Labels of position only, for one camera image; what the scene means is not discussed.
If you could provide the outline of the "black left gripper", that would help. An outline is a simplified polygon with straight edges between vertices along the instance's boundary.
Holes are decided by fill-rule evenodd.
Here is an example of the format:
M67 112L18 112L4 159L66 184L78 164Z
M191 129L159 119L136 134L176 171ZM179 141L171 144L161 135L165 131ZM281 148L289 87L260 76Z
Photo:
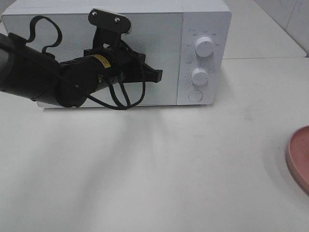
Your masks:
M122 34L131 30L131 21L125 15L92 9L88 21L96 30L92 48L84 50L84 56L105 57L112 68L123 72L126 83L161 81L162 70L142 64L138 53L122 41Z

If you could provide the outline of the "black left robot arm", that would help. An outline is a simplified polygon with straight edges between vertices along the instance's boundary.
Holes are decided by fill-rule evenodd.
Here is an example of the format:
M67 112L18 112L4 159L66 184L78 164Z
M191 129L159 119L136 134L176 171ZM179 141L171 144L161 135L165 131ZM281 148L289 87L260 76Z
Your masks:
M2 92L61 107L80 107L86 100L113 110L135 107L125 89L126 83L158 83L162 70L145 63L146 56L132 50L121 38L131 28L121 14L92 9L90 24L96 27L92 48L84 55L65 62L43 47L34 50L36 24L32 18L29 38L9 33L0 37L0 89Z

